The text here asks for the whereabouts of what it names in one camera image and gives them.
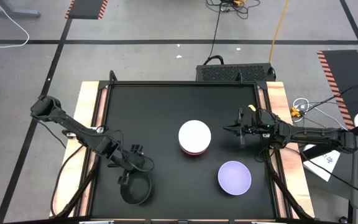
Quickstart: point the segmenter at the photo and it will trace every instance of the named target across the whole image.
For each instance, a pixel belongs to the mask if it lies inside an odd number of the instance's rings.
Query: gray floor
[[[57,40],[62,34],[69,0],[12,0],[17,7],[40,10],[40,19],[18,19],[32,40]],[[221,15],[218,39],[272,39],[284,0],[264,0],[250,9],[249,19]],[[358,26],[358,1],[347,1]],[[73,21],[68,39],[142,40],[211,39],[217,14],[203,0],[115,0],[101,21]],[[0,39],[23,39],[20,29],[0,17]],[[337,0],[290,1],[278,36],[282,40],[356,40]],[[24,142],[29,108],[40,94],[56,45],[26,45],[0,49],[0,204]],[[210,45],[65,45],[49,95],[59,98],[73,114],[82,81],[105,80],[113,69],[120,80],[194,80]],[[288,103],[298,97],[320,101],[332,96],[318,50],[358,49],[358,45],[277,45],[273,66],[285,84]],[[226,63],[266,62],[269,45],[216,45]],[[323,111],[342,122],[335,105]],[[309,118],[338,127],[318,111]],[[307,126],[315,124],[306,122]],[[49,125],[58,133],[60,128]],[[5,222],[47,218],[49,200],[63,149],[43,127],[37,127]],[[347,214],[347,200],[310,187],[314,211],[322,220],[336,221]]]

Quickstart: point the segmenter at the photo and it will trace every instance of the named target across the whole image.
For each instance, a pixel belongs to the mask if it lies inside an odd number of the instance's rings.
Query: white cable
[[[6,12],[5,10],[0,6],[0,9],[2,10],[2,12],[5,13],[5,15],[13,22],[15,23],[20,29],[22,29],[25,34],[27,35],[27,40],[23,43],[23,44],[20,44],[20,45],[8,45],[8,46],[0,46],[0,49],[3,49],[3,48],[9,48],[9,47],[22,47],[24,46],[26,43],[28,43],[28,41],[30,40],[30,35],[27,31],[25,31],[25,29],[23,29],[23,27],[21,27],[17,22],[15,22]]]
[[[298,100],[305,100],[306,103],[301,103],[301,104],[295,105],[295,103],[296,103]],[[307,105],[308,105],[308,107],[307,107],[307,109],[306,109],[306,111],[308,111],[308,110],[309,110],[309,107],[310,107],[310,104],[309,104],[308,99],[306,99],[306,98],[298,98],[298,99],[294,100],[294,102],[292,103],[292,106],[295,107],[296,109],[298,109],[298,106],[299,106],[299,105],[304,105],[304,104],[307,104]],[[324,111],[320,110],[320,109],[317,108],[317,107],[315,107],[315,108],[313,108],[313,109],[316,109],[316,110],[320,111],[322,114],[326,115],[327,117],[329,117],[329,118],[335,120],[343,129],[347,130],[347,128],[344,127],[344,126],[343,126],[337,119],[335,119],[334,117],[328,115],[327,113],[325,113]],[[303,119],[303,117],[300,118],[300,119],[298,119],[298,120],[296,120],[296,121],[293,121],[293,122],[299,122],[299,121],[301,121],[302,119]]]

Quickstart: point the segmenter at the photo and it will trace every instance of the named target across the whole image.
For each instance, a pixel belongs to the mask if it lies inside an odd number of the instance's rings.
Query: wooden frame
[[[83,124],[84,126],[91,126],[92,117],[94,108],[96,106],[96,95],[98,94],[99,82],[83,82],[80,90],[80,94],[77,101],[76,110],[74,113],[74,119]],[[101,96],[97,117],[96,125],[100,126],[103,120],[103,111],[106,101],[107,88],[101,90]],[[270,101],[270,107],[272,112],[279,115],[279,117],[291,123],[292,119],[289,112],[287,96],[285,94],[284,85],[282,82],[267,82],[267,92]],[[262,89],[259,90],[259,98],[261,107],[266,108],[265,97]],[[80,144],[76,139],[70,139],[67,143],[67,149],[63,161],[70,156]],[[287,147],[297,150],[297,144],[290,143]],[[81,172],[83,170],[83,163],[85,159],[85,149],[82,149],[78,154],[76,154],[69,162],[67,162],[66,167],[64,168],[61,176],[59,185],[56,191],[55,200],[53,203],[55,212],[58,213],[61,211],[67,202],[71,199],[75,191],[77,190],[80,179]],[[303,164],[299,154],[291,152],[290,150],[281,150],[281,160],[283,164],[283,170],[285,175],[285,181],[287,183],[287,188],[291,194],[295,197],[296,201],[302,206],[307,214],[314,216],[313,206],[311,204],[311,199],[309,195],[308,185],[306,182],[305,173],[303,170]],[[93,165],[94,154],[89,158],[89,163],[87,170],[90,170],[90,167]],[[272,162],[274,168],[277,170],[277,161],[276,158],[272,157]],[[278,209],[281,217],[288,217],[285,211],[285,203],[283,195],[280,189],[276,186],[277,200],[278,200]],[[90,185],[87,187],[83,194],[83,199],[81,201],[80,216],[86,215],[86,209],[88,208],[88,199],[90,196]],[[293,217],[297,218],[296,214],[292,212]]]

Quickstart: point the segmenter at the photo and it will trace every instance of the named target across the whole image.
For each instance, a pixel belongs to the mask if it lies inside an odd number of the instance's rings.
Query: white paper
[[[305,150],[310,149],[311,147],[313,147],[314,145],[309,144],[305,147]],[[315,164],[324,167],[326,170],[330,171],[331,173],[334,170],[334,167],[336,165],[336,162],[339,159],[339,155],[341,155],[340,152],[338,151],[331,151],[327,154],[324,154],[322,156],[316,157],[314,159],[311,159],[311,161],[313,161]],[[316,174],[317,176],[321,177],[323,180],[325,180],[326,182],[328,182],[331,174],[327,173],[326,171],[324,171],[323,169],[319,168],[318,166],[315,166],[314,164],[312,164],[310,161],[305,161],[303,163],[303,166],[306,167],[308,170],[312,171],[314,174]]]

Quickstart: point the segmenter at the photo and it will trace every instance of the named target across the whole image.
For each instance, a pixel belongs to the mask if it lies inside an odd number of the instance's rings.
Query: lavender bowl
[[[237,161],[224,163],[218,172],[218,181],[222,189],[231,195],[242,195],[251,186],[251,173],[248,168]]]

